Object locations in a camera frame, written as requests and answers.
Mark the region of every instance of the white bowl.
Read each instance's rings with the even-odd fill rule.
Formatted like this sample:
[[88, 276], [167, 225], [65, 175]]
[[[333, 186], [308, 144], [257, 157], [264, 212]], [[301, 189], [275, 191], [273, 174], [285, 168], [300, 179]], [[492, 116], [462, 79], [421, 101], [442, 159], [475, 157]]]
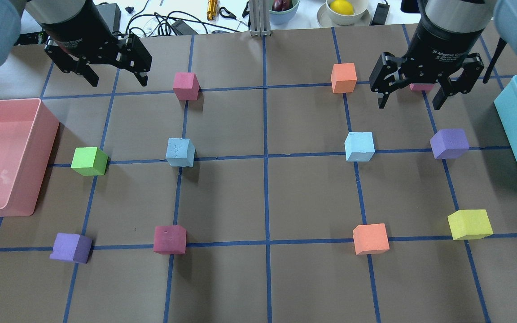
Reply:
[[352, 25], [363, 17], [363, 13], [368, 8], [368, 0], [346, 0], [352, 4], [355, 9], [355, 14], [345, 15], [334, 12], [330, 8], [330, 4], [335, 0], [326, 0], [326, 13], [328, 13], [330, 20], [338, 25]]

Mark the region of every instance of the bowl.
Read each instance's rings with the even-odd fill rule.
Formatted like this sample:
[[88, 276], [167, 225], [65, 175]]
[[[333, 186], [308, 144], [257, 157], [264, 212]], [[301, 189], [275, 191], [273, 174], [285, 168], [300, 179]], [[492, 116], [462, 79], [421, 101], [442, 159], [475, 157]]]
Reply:
[[345, 14], [339, 14], [337, 12], [334, 12], [330, 8], [330, 4], [334, 2], [335, 0], [326, 0], [326, 12], [328, 13], [330, 20], [338, 25], [352, 25], [359, 21], [362, 17], [364, 12], [368, 8], [368, 0], [346, 0], [352, 4], [352, 6], [355, 9], [355, 14], [352, 15], [345, 15]]
[[289, 22], [289, 20], [291, 20], [291, 18], [293, 18], [296, 14], [296, 9], [298, 9], [298, 5], [300, 4], [300, 0], [291, 0], [293, 2], [293, 7], [288, 9], [288, 10], [285, 10], [283, 12], [274, 12], [272, 11], [270, 8], [272, 8], [272, 3], [275, 2], [275, 0], [271, 0], [270, 1], [270, 6], [269, 6], [269, 12], [271, 13], [270, 14], [270, 20], [271, 20], [271, 24], [275, 24], [275, 25], [280, 25], [280, 24], [285, 24], [287, 22]]

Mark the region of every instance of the purple cube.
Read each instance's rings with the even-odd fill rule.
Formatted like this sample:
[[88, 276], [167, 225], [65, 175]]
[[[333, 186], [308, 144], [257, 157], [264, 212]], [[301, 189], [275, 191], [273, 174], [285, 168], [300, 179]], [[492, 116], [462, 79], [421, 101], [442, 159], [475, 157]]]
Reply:
[[91, 251], [91, 238], [71, 233], [57, 233], [49, 259], [86, 264]]
[[435, 159], [455, 159], [470, 149], [464, 129], [441, 129], [430, 145]]

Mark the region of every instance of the power adapter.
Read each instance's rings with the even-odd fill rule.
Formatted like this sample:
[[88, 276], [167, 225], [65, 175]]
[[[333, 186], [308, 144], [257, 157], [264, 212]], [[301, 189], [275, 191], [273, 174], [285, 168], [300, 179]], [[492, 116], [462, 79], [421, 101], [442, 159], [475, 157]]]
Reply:
[[390, 6], [388, 4], [378, 4], [370, 25], [384, 25], [386, 23], [386, 16], [388, 16], [389, 9]]

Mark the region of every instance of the pink cube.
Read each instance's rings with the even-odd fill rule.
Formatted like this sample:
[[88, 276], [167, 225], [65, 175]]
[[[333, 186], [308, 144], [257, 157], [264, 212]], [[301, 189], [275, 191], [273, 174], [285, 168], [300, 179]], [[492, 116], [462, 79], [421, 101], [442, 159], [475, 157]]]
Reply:
[[429, 90], [432, 90], [433, 87], [434, 87], [434, 84], [411, 83], [410, 84], [410, 91], [429, 91]]
[[199, 97], [199, 81], [195, 73], [177, 72], [173, 91], [179, 100], [196, 100]]
[[153, 251], [161, 255], [182, 255], [187, 249], [187, 231], [180, 225], [154, 228]]

